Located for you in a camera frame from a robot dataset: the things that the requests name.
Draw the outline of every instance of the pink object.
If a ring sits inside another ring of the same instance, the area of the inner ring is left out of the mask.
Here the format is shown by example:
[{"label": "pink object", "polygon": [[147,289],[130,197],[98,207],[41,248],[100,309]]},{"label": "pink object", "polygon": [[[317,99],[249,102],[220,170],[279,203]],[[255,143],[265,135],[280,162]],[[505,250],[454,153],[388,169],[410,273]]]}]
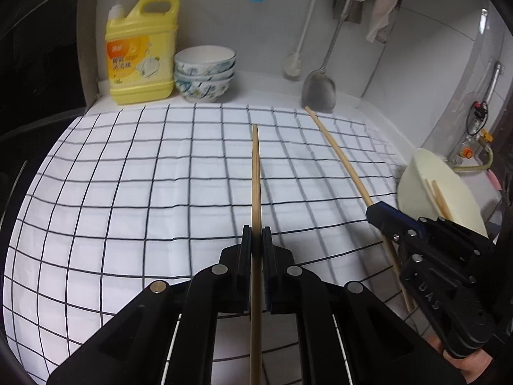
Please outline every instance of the pink object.
[{"label": "pink object", "polygon": [[497,191],[502,191],[502,187],[501,187],[501,183],[499,182],[498,178],[496,177],[496,175],[491,171],[491,170],[487,170],[486,171],[486,175],[488,176],[488,179],[490,180],[490,182],[492,183],[493,187],[497,190]]}]

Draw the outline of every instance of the white pump nozzle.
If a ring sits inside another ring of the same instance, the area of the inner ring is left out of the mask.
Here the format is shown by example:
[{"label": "white pump nozzle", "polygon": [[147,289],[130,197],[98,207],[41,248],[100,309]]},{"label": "white pump nozzle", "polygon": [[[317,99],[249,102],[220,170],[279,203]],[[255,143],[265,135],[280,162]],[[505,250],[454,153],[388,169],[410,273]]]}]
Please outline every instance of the white pump nozzle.
[{"label": "white pump nozzle", "polygon": [[121,19],[125,17],[125,7],[120,3],[120,0],[116,0],[116,4],[109,10],[109,20]]}]

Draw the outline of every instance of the metal spatula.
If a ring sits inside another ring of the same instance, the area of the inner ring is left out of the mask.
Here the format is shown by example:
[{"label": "metal spatula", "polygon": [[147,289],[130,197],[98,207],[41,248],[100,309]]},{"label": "metal spatula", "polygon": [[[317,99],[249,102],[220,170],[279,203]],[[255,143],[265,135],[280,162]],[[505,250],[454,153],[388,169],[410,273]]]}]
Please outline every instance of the metal spatula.
[{"label": "metal spatula", "polygon": [[301,103],[303,107],[309,106],[312,110],[323,112],[330,112],[335,108],[335,102],[337,101],[335,83],[326,75],[326,66],[332,55],[337,38],[339,37],[342,23],[349,14],[352,1],[353,0],[345,0],[344,9],[337,23],[337,28],[333,33],[332,41],[329,44],[324,62],[319,69],[310,72],[303,83],[301,92]]}]

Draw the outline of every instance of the stack of bowls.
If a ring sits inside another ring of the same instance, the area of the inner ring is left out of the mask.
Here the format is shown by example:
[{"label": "stack of bowls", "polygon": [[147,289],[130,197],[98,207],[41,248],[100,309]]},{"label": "stack of bowls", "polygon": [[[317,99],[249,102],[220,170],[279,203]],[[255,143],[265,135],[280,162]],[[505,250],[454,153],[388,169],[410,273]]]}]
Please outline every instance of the stack of bowls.
[{"label": "stack of bowls", "polygon": [[186,100],[213,102],[233,79],[235,51],[222,46],[194,46],[174,56],[174,81]]}]

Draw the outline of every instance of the checkered tablecloth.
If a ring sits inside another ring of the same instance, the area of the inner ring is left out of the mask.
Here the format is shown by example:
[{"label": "checkered tablecloth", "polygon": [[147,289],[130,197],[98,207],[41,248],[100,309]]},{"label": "checkered tablecloth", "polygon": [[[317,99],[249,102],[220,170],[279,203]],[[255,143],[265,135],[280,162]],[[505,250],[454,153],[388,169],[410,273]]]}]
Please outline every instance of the checkered tablecloth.
[{"label": "checkered tablecloth", "polygon": [[[365,123],[321,120],[375,201],[396,205],[399,156]],[[156,279],[182,282],[238,243],[251,212],[259,125],[262,224],[323,280],[362,281],[408,315],[365,204],[302,110],[237,105],[126,108],[63,133],[22,204],[4,274],[9,345],[37,383]],[[301,383],[294,316],[264,314],[263,378]],[[244,384],[249,317],[220,315],[212,384]]]}]

